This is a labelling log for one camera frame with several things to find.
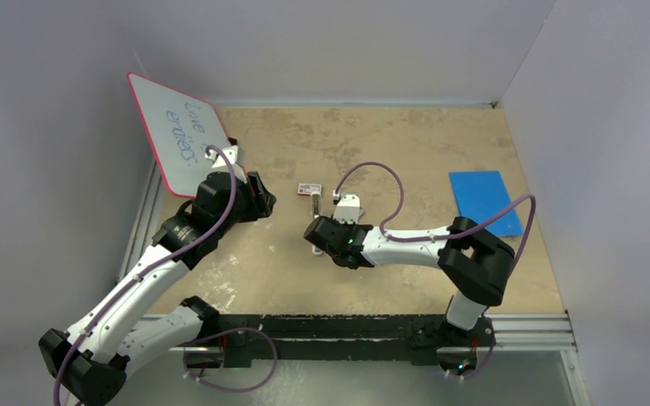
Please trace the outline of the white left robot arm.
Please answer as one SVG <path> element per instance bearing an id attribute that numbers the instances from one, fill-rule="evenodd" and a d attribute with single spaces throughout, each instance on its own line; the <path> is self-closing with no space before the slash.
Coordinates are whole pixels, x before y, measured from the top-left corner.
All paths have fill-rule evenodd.
<path id="1" fill-rule="evenodd" d="M 106 405 L 130 375 L 173 346 L 225 344 L 229 335 L 246 332 L 246 326 L 223 329 L 219 311 L 197 296 L 150 326 L 136 324 L 233 226 L 269 217 L 276 201 L 256 171 L 243 178 L 228 170 L 208 174 L 196 197 L 162 223 L 135 266 L 94 309 L 66 331 L 50 329 L 40 338 L 55 380 L 53 403 L 61 404 L 67 391 L 79 405 Z"/>

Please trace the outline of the white stapler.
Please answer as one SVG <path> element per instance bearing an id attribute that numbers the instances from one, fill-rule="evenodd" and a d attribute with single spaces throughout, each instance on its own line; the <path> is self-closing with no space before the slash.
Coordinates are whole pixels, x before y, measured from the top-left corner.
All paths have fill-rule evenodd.
<path id="1" fill-rule="evenodd" d="M 312 219 L 317 219 L 322 215 L 322 191 L 315 190 L 310 193 L 310 208 Z M 313 245 L 311 247 L 313 255 L 322 255 L 323 251 Z"/>

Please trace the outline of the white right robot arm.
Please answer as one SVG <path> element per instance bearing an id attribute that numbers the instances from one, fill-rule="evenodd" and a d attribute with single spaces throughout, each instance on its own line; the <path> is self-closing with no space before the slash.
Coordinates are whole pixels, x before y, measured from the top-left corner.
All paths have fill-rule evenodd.
<path id="1" fill-rule="evenodd" d="M 502 304 L 516 253 L 502 239 L 468 217 L 431 230 L 386 230 L 315 218 L 304 239 L 333 263 L 352 270 L 389 265 L 442 271 L 457 288 L 441 322 L 443 337 L 461 344 L 480 316 Z"/>

